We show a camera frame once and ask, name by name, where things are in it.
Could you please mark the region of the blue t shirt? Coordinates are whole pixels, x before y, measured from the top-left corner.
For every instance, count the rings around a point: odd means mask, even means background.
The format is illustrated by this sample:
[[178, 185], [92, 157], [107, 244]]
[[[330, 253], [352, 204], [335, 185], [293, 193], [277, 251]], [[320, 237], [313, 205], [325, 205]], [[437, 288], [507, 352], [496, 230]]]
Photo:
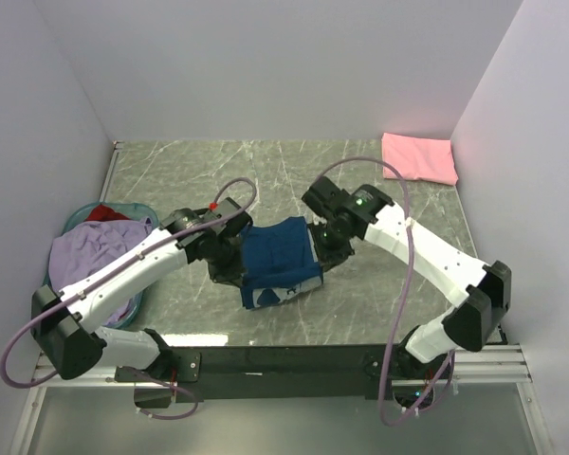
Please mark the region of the blue t shirt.
[[245, 274], [240, 295], [248, 310], [276, 306], [323, 285], [323, 272], [302, 217], [242, 234]]

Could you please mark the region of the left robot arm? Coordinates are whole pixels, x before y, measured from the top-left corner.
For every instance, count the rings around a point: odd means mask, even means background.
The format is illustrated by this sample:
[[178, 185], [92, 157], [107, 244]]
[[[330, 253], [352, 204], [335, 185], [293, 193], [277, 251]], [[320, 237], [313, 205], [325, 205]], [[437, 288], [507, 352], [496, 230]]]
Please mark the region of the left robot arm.
[[242, 232], [250, 215], [231, 200], [214, 209], [178, 209], [137, 246], [90, 277], [60, 291], [44, 285], [31, 304], [32, 337], [64, 380], [96, 366], [129, 367], [148, 380], [174, 374], [174, 349], [152, 329], [127, 332], [105, 327], [123, 303], [164, 276], [196, 261], [211, 279], [242, 282]]

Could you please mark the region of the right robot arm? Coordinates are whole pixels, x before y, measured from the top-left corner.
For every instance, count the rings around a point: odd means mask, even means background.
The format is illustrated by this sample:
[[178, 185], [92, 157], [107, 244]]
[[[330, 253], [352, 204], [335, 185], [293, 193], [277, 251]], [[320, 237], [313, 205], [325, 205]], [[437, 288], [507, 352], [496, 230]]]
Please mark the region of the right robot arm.
[[481, 351], [510, 307], [510, 268], [472, 258], [413, 219], [383, 191], [362, 185], [354, 192], [322, 177], [303, 195], [321, 218], [309, 227], [316, 254], [329, 270], [353, 255], [351, 240], [378, 246], [411, 266], [438, 289], [450, 309], [413, 328], [392, 352], [391, 366], [419, 378], [451, 350]]

